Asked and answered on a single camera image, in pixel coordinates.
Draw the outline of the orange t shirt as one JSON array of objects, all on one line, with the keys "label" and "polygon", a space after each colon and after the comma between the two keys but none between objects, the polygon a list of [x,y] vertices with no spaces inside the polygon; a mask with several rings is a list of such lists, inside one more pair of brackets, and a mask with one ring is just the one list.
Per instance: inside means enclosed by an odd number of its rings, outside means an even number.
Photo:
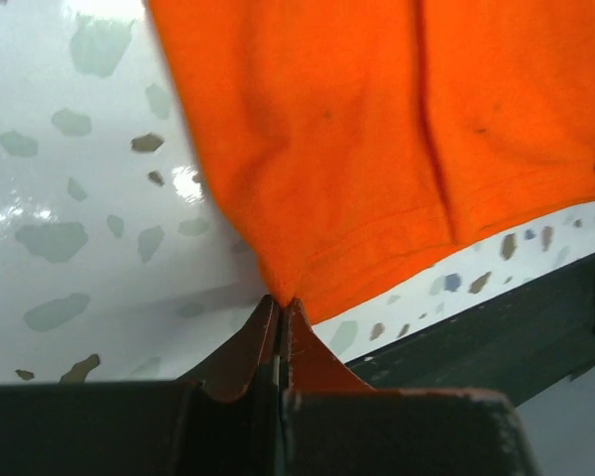
[{"label": "orange t shirt", "polygon": [[154,1],[218,207],[328,320],[595,200],[595,1]]}]

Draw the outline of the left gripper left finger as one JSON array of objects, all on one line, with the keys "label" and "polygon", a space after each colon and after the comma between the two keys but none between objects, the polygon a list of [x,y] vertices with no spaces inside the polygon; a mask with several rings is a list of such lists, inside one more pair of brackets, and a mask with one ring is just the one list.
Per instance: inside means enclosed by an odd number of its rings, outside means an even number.
[{"label": "left gripper left finger", "polygon": [[258,369],[276,353],[279,318],[277,302],[262,297],[234,335],[178,380],[197,384],[217,402],[239,400],[256,381]]}]

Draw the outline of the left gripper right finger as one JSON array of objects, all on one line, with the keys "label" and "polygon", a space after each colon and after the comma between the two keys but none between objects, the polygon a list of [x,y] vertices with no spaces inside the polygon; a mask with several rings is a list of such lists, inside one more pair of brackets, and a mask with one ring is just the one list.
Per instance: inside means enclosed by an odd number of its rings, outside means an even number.
[{"label": "left gripper right finger", "polygon": [[317,337],[299,299],[284,309],[284,360],[293,392],[373,392]]}]

